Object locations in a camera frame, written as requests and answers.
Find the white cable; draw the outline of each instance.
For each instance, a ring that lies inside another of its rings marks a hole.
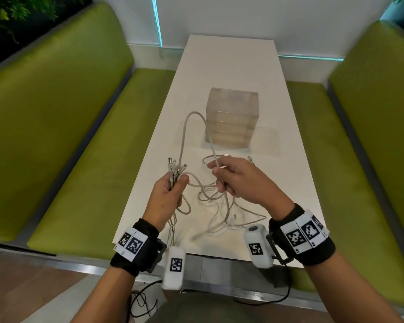
[[[187,122],[188,122],[188,120],[189,120],[189,118],[190,118],[190,116],[191,116],[192,114],[197,114],[197,115],[199,115],[199,116],[202,118],[202,120],[203,120],[203,122],[204,122],[204,124],[205,124],[206,132],[207,132],[207,135],[208,135],[208,138],[209,138],[209,143],[210,143],[210,146],[211,146],[212,155],[209,155],[209,156],[204,157],[204,158],[202,159],[202,162],[206,165],[205,160],[206,160],[207,158],[213,157],[213,158],[214,158],[214,161],[215,161],[215,163],[216,163],[216,165],[217,165],[217,167],[220,167],[220,165],[219,165],[219,163],[218,163],[217,154],[215,153],[214,146],[213,146],[213,144],[212,144],[212,139],[211,139],[211,135],[210,135],[210,133],[209,133],[208,127],[207,127],[206,120],[205,120],[205,118],[204,118],[204,116],[203,116],[202,114],[200,114],[200,113],[197,112],[197,111],[193,111],[193,112],[190,112],[190,113],[187,115],[186,119],[184,120],[183,138],[182,138],[182,141],[181,141],[181,151],[180,151],[180,157],[179,157],[179,159],[178,159],[178,166],[177,166],[177,168],[181,168],[181,159],[182,159],[182,157],[183,157],[183,152],[184,152],[184,140],[185,140],[185,138],[186,138]],[[198,179],[198,177],[196,177],[195,174],[193,174],[193,173],[191,173],[191,172],[188,172],[188,171],[180,172],[180,175],[178,176],[178,179],[179,179],[182,175],[184,175],[184,174],[188,174],[188,175],[192,176],[194,179],[196,179],[196,181],[197,181],[197,183],[198,183],[197,185],[196,185],[196,184],[192,184],[192,183],[189,183],[189,185],[192,186],[192,187],[199,187],[199,188],[201,189],[201,191],[199,192],[199,195],[198,195],[198,199],[199,199],[200,201],[214,201],[214,200],[221,199],[222,197],[225,198],[227,212],[226,212],[226,216],[225,216],[225,218],[224,218],[224,223],[225,223],[227,226],[230,226],[230,227],[243,227],[243,226],[246,226],[246,225],[248,225],[248,224],[253,224],[253,223],[256,223],[256,222],[259,222],[259,221],[262,221],[262,220],[266,219],[266,216],[264,216],[264,215],[261,215],[261,214],[252,212],[252,211],[250,211],[250,210],[247,210],[247,209],[245,209],[245,208],[239,206],[239,205],[235,202],[235,197],[233,197],[232,204],[229,205],[229,200],[228,200],[228,198],[227,198],[226,190],[225,190],[223,193],[221,193],[219,196],[217,196],[217,194],[220,193],[218,190],[217,190],[214,194],[212,194],[211,196],[207,195],[207,193],[205,192],[205,190],[208,189],[208,188],[214,188],[213,190],[215,190],[215,188],[217,187],[217,185],[216,185],[215,182],[214,182],[214,183],[211,183],[211,184],[209,184],[209,185],[203,185],[203,184],[201,184],[200,180]],[[201,198],[200,198],[201,195],[204,195],[206,199],[201,199]],[[191,206],[190,206],[190,203],[188,202],[187,198],[186,198],[184,195],[182,195],[182,198],[183,198],[183,200],[185,201],[185,203],[187,204],[187,206],[188,206],[189,209],[188,209],[187,212],[184,212],[184,211],[180,210],[179,208],[177,208],[177,210],[178,210],[178,212],[180,212],[180,213],[182,213],[182,214],[184,214],[184,215],[188,215],[188,214],[190,214],[190,212],[192,211]],[[242,213],[248,212],[248,213],[254,214],[254,215],[256,215],[256,216],[258,216],[258,217],[260,217],[260,218],[257,219],[257,220],[255,220],[255,221],[247,222],[247,223],[243,223],[243,224],[230,224],[230,223],[227,222],[227,219],[229,218],[229,215],[230,215],[230,213],[231,213],[231,208],[232,208],[233,205],[236,205],[236,206],[242,211]],[[217,215],[217,213],[216,213],[216,214],[213,216],[213,218],[211,219],[210,224],[211,224],[212,220],[214,219],[214,217]],[[168,221],[168,224],[169,224],[169,233],[168,233],[168,236],[167,236],[167,244],[169,244],[169,240],[171,239],[171,245],[174,245],[174,244],[175,244],[175,225],[177,224],[177,215],[176,215],[176,213],[174,213],[174,214],[172,215],[172,218]],[[219,230],[213,231],[213,233],[218,232],[218,231],[220,231],[220,230],[223,229],[223,228],[224,228],[224,226],[221,227]]]

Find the left hand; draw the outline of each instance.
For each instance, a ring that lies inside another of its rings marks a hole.
[[[181,195],[189,181],[189,176],[183,175],[178,179],[173,189],[169,191],[171,182],[169,181],[169,172],[166,173],[154,184],[142,218],[161,232],[175,209],[181,206]]]

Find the teal led light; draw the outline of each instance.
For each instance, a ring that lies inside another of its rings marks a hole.
[[[160,21],[158,20],[157,2],[156,0],[151,0],[151,2],[152,2],[152,10],[154,12],[154,19],[156,20],[158,44],[160,47],[163,47],[162,33],[160,32]]]
[[[326,60],[326,61],[343,61],[343,58],[324,58],[317,56],[305,56],[305,55],[278,55],[280,58],[295,58],[295,59],[311,59],[311,60]]]

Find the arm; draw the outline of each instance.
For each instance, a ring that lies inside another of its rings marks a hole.
[[[259,168],[244,158],[221,157],[217,168],[208,168],[217,178],[220,192],[263,206],[274,220],[282,220],[294,202]],[[372,285],[338,251],[321,264],[306,266],[323,303],[335,322],[404,322]]]
[[[181,194],[188,183],[189,177],[182,176],[169,191],[169,173],[164,175],[154,184],[142,218],[159,232],[162,231],[177,205],[180,205]],[[116,267],[108,268],[71,323],[118,322],[134,282],[135,277],[127,271]]]

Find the white table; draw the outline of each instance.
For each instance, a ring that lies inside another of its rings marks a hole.
[[[311,209],[324,224],[274,41],[190,35],[124,209],[114,243],[144,213],[153,184],[167,171],[167,158],[179,156],[186,115],[191,111],[205,114],[212,87],[259,93],[259,121],[250,148],[231,150],[215,147],[217,154],[229,153],[238,157],[251,155],[254,163],[287,195],[303,208]],[[205,143],[204,123],[194,115],[187,125],[183,163],[202,183],[214,181],[201,161],[210,154],[210,146]],[[198,192],[198,188],[191,186],[184,191],[192,212],[187,216],[177,212],[177,245],[185,248],[188,254],[251,260],[242,228],[225,228],[219,233],[206,232],[217,206],[202,206],[197,200]],[[237,202],[269,217],[258,205],[242,199]],[[214,226],[222,221],[225,208],[222,209],[223,213],[216,216]],[[242,214],[236,207],[231,214],[232,218],[233,214],[237,215],[239,223],[243,222]],[[253,220],[254,216],[245,215],[246,222]],[[261,223],[268,226],[268,219]],[[167,239],[167,231],[168,228],[160,234],[163,241]],[[290,266],[302,267],[296,260]]]

